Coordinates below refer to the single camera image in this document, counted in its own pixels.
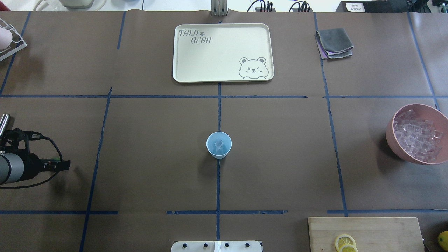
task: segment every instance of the gray cloth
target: gray cloth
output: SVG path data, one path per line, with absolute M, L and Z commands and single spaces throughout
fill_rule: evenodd
M 317 30 L 316 40 L 330 59 L 352 56 L 353 43 L 344 28 Z

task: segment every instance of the cutting board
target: cutting board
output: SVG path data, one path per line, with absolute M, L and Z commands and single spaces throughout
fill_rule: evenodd
M 311 252 L 335 252 L 335 239 L 351 235 L 359 252 L 423 252 L 417 218 L 308 217 Z

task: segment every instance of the yellow lemon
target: yellow lemon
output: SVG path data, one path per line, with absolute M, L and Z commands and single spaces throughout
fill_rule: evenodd
M 353 237 L 351 237 L 348 234 L 341 234 L 338 237 L 336 237 L 335 240 L 335 248 L 337 251 L 340 250 L 340 248 L 346 244 L 350 244 L 353 245 L 353 247 L 356 248 L 356 242 L 355 239 L 353 239 Z
M 338 252 L 358 252 L 358 249 L 351 244 L 346 244 L 346 245 L 340 247 Z
M 445 250 L 448 251 L 448 231 L 442 232 L 439 234 L 439 245 Z

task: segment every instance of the table surface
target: table surface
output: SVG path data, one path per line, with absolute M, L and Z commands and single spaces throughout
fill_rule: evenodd
M 1 113 L 14 118 L 9 128 L 51 137 L 72 162 L 46 184 L 0 191 L 2 251 L 169 251 L 193 240 L 309 251 L 309 216 L 417 217 L 429 249 L 442 251 L 447 164 L 401 160 L 385 129 L 405 104 L 448 113 L 447 15 L 0 16 L 28 43 L 0 62 Z M 269 26 L 271 81 L 173 80 L 175 27 L 219 22 Z M 353 57 L 321 61 L 316 29 L 339 27 Z M 233 140 L 221 161 L 205 146 L 217 130 Z M 56 156 L 47 142 L 31 151 Z

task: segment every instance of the dish rack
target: dish rack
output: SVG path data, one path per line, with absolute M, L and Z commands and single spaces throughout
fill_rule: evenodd
M 11 31 L 11 33 L 13 34 L 13 41 L 11 42 L 11 44 L 6 49 L 0 52 L 0 61 L 2 61 L 7 57 L 25 48 L 26 42 L 23 40 L 22 36 L 17 32 L 16 28 L 5 22 L 2 18 L 0 18 L 0 26 L 4 29 Z

